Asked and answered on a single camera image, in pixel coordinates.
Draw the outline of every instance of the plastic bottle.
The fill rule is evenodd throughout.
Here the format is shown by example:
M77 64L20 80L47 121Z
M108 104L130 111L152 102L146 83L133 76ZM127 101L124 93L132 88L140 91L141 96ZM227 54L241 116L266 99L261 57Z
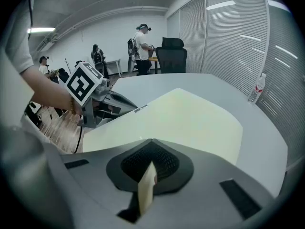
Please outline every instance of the plastic bottle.
M251 103L252 105L256 103L257 99L259 98L265 87L265 78L266 78L266 74L262 73L262 76L259 78L254 89L250 94L248 102Z

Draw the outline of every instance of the man in white shirt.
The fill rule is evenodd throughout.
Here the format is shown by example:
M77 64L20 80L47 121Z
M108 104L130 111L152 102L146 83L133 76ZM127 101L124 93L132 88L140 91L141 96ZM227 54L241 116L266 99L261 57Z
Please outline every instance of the man in white shirt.
M148 61L148 51L154 51L155 49L148 46L145 34L152 29L147 26L147 24L141 24L136 28L139 30L134 35L135 44L138 53L135 55L135 61L138 67L138 75L146 75L147 71L151 67L151 63Z
M45 77L47 77L48 79L51 79L52 77L55 76L55 73L54 72L51 72L49 73L49 70L48 70L48 66L47 66L47 58L45 56L42 56L40 59L39 59L39 63L40 63L40 66L39 66L39 71L44 74ZM68 110L63 110L63 109L58 109L58 108L54 108L56 113L58 114L59 118L61 119L63 117L63 115L65 113L67 113Z

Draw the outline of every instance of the table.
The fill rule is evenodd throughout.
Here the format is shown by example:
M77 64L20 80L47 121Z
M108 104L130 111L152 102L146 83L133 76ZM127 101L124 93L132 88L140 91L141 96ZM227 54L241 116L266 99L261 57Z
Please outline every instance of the table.
M243 126L236 166L259 181L274 197L282 187L287 144L256 105L229 83L210 74L174 73L121 78L113 87L137 106L182 88L230 112Z
M108 64L111 64L111 63L116 63L116 67L117 67L117 69L118 69L119 76L121 77L121 75L123 74L123 71L122 71L122 69L121 69L120 59L118 59L118 60L112 60L112 61L107 61L107 62L106 62L106 66L107 66Z
M148 58L149 61L154 62L154 73L158 73L158 58L157 57L151 57Z

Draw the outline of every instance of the floor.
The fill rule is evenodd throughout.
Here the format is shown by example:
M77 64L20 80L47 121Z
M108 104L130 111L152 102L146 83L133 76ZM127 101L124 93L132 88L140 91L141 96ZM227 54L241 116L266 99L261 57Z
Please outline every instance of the floor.
M136 76L136 72L132 74L124 73L121 78ZM119 79L118 75L110 76L110 84L114 85ZM80 119L79 115L72 115L68 111L61 119L52 107L43 107L37 114L41 114L42 124L40 131L44 133L50 140L64 153L71 154L75 152L81 128L77 126ZM89 128L83 128L80 144L77 153L82 152L82 140L84 134L91 131Z

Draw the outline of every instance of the black rectangular slot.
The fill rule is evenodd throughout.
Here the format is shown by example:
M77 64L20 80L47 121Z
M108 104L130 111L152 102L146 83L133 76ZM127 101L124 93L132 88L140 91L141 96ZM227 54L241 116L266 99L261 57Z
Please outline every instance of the black rectangular slot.
M248 219L262 208L233 180L219 183L243 219Z
M88 160L85 160L85 159L80 159L80 160L76 160L76 161L73 161L73 162L68 162L68 163L65 163L65 166L67 169L71 169L71 168L75 168L75 167L78 167L78 166L83 166L85 164L88 164Z

